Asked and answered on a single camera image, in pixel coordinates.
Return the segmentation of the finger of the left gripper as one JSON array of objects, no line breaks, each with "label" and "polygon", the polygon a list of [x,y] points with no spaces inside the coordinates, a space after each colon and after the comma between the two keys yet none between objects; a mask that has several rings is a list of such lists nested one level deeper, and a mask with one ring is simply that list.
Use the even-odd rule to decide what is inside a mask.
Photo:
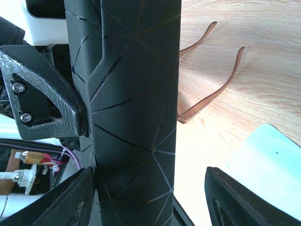
[{"label": "finger of the left gripper", "polygon": [[23,140],[88,136],[84,103],[35,47],[1,46],[0,68]]}]

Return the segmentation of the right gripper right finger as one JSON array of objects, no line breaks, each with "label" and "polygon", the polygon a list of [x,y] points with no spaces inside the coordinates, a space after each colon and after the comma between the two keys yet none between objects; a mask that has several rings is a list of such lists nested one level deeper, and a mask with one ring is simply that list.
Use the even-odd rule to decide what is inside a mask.
[{"label": "right gripper right finger", "polygon": [[299,226],[301,222],[218,167],[207,167],[205,195],[213,226]]}]

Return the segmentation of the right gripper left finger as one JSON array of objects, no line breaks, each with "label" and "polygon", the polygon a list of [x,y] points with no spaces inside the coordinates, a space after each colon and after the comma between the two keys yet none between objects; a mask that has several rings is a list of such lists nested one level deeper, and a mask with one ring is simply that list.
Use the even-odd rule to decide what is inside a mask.
[{"label": "right gripper left finger", "polygon": [[2,226],[87,226],[95,195],[93,168],[82,168]]}]

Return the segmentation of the blue cleaning cloth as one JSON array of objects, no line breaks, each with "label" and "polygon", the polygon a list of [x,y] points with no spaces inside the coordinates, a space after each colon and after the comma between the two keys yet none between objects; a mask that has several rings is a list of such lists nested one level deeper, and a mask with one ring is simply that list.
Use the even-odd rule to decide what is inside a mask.
[{"label": "blue cleaning cloth", "polygon": [[258,127],[223,170],[259,197],[301,218],[301,148],[270,124]]}]

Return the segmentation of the black folding glasses case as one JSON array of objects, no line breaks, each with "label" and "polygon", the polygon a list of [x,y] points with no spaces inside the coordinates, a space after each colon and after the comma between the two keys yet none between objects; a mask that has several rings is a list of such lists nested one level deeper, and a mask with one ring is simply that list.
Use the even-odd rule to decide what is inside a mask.
[{"label": "black folding glasses case", "polygon": [[66,0],[104,226],[172,222],[179,0]]}]

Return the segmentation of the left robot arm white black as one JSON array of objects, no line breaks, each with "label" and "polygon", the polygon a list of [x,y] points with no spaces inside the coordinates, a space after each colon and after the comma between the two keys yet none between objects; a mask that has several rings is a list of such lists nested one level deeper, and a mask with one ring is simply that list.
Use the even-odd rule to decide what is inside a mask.
[{"label": "left robot arm white black", "polygon": [[0,112],[24,141],[87,137],[62,0],[0,3]]}]

